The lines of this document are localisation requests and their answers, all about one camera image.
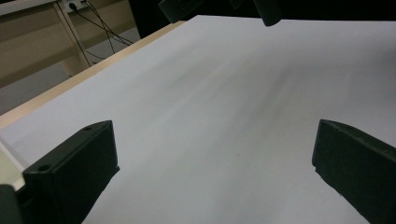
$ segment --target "power cord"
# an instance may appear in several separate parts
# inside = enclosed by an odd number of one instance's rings
[[[86,20],[86,21],[92,23],[93,25],[95,25],[95,26],[97,26],[98,28],[100,28],[100,29],[106,31],[107,33],[111,33],[112,35],[114,35],[114,36],[116,36],[116,37],[118,38],[118,39],[116,39],[116,38],[114,38],[114,37],[111,37],[112,39],[114,39],[114,40],[116,40],[116,41],[118,41],[118,42],[120,42],[120,43],[122,43],[122,44],[124,44],[124,45],[126,45],[126,46],[130,46],[130,44],[126,43],[125,41],[128,41],[128,42],[131,43],[131,44],[134,43],[134,42],[132,42],[132,41],[130,41],[130,40],[128,40],[128,39],[126,39],[126,38],[124,38],[124,37],[122,37],[122,36],[119,36],[119,35],[117,35],[116,33],[114,33],[114,32],[108,27],[108,25],[102,20],[102,18],[100,17],[99,13],[97,12],[97,10],[93,7],[93,5],[92,5],[91,3],[89,3],[88,1],[84,1],[83,3],[87,4],[87,6],[90,8],[90,10],[95,14],[96,17],[98,17],[98,19],[103,23],[103,25],[104,25],[105,27],[100,26],[98,23],[96,23],[96,22],[94,22],[94,21],[88,19],[87,17],[85,17],[85,16],[83,16],[81,13],[79,13],[75,4],[70,3],[69,6],[70,6],[70,8],[71,8],[73,11],[75,11],[75,12],[76,12],[81,18],[83,18],[84,20]]]
[[[64,20],[65,20],[66,23],[67,23],[67,26],[69,27],[70,31],[72,32],[72,35],[73,35],[73,37],[75,38],[75,40],[76,40],[76,42],[77,42],[77,44],[78,44],[78,47],[79,47],[79,49],[81,50],[82,55],[84,55],[85,60],[87,61],[88,65],[91,67],[90,61],[88,60],[87,55],[85,55],[85,52],[84,52],[84,50],[82,49],[82,46],[80,45],[80,43],[79,43],[79,41],[78,41],[78,39],[77,39],[75,33],[73,32],[73,29],[72,29],[72,27],[71,27],[70,24],[69,24],[69,21],[67,20],[66,16],[64,15],[64,12],[62,11],[61,6],[59,6],[58,1],[55,1],[55,2],[56,2],[56,5],[58,5],[59,10],[61,11],[62,16],[64,17]]]
[[[96,17],[107,27],[107,29],[108,29],[112,34],[114,34],[116,37],[118,37],[121,41],[122,41],[122,40],[125,40],[125,41],[129,42],[130,44],[133,44],[133,43],[134,43],[134,42],[132,42],[131,40],[129,40],[129,39],[127,39],[127,38],[124,38],[124,37],[122,37],[122,36],[120,36],[120,35],[116,35],[116,34],[111,30],[111,28],[102,20],[101,16],[99,15],[99,12],[96,10],[96,8],[93,6],[93,4],[92,4],[91,2],[89,2],[88,0],[84,0],[83,3],[85,3],[85,4],[90,8],[90,10],[96,15]]]

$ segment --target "electrical outlet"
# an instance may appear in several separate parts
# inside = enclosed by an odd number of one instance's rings
[[[77,10],[80,10],[84,7],[87,7],[87,4],[83,3],[82,0],[62,0],[64,2],[64,7],[66,8],[66,12],[72,12],[73,9],[70,8],[69,4],[74,3],[76,5]]]

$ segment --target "white surface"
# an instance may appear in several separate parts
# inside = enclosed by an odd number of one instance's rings
[[[15,0],[12,2],[3,3],[0,4],[0,16],[21,11],[29,7],[44,5],[54,1],[56,0]]]
[[[320,119],[396,146],[396,23],[198,17],[0,136],[32,163],[114,121],[85,223],[367,223],[315,173]]]

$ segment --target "wire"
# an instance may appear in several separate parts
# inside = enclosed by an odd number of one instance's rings
[[[95,25],[95,26],[97,26],[97,27],[99,27],[100,29],[102,29],[102,30],[104,30],[104,31],[106,31],[106,32],[109,32],[109,33],[111,33],[111,34],[113,34],[113,35],[116,35],[116,34],[114,34],[114,32],[112,32],[112,31],[108,31],[107,29],[104,29],[102,26],[100,26],[98,23],[96,23],[96,22],[94,22],[94,21],[91,21],[90,19],[88,19],[88,18],[86,18],[85,16],[83,16],[83,15],[81,15],[78,11],[75,11],[81,18],[83,18],[84,20],[86,20],[86,21],[88,21],[88,22],[90,22],[90,23],[92,23],[93,25]]]
[[[99,18],[99,20],[105,24],[105,26],[107,27],[107,29],[116,37],[118,37],[120,40],[125,40],[128,41],[130,44],[133,44],[134,42],[132,42],[131,40],[124,38],[120,35],[116,35],[111,28],[102,20],[101,16],[99,15],[99,12],[96,10],[96,8],[93,6],[93,4],[91,2],[89,2],[88,0],[85,0],[84,3],[90,8],[90,10],[96,15],[96,17]]]
[[[76,42],[77,42],[77,44],[78,44],[78,47],[79,47],[79,49],[81,50],[82,55],[84,55],[85,60],[87,61],[88,65],[91,67],[90,61],[88,61],[88,58],[87,58],[87,55],[85,55],[84,49],[82,49],[82,46],[79,44],[79,41],[78,41],[78,39],[77,39],[75,33],[73,32],[73,29],[72,29],[72,27],[71,27],[70,24],[69,24],[69,21],[67,20],[66,16],[64,15],[64,12],[62,11],[61,6],[59,6],[59,3],[58,3],[57,1],[56,1],[56,5],[58,5],[58,8],[59,8],[59,10],[61,11],[62,16],[64,17],[64,20],[66,21],[67,26],[69,27],[70,31],[72,32],[72,35],[73,35],[73,37],[75,38],[75,40],[76,40]]]
[[[99,57],[99,56],[97,56],[97,55],[95,55],[95,54],[92,54],[92,53],[89,52],[89,51],[87,51],[87,53],[91,54],[93,57],[95,57],[95,58],[97,58],[97,59],[102,59],[102,60],[105,59],[105,58],[103,58],[103,57]]]

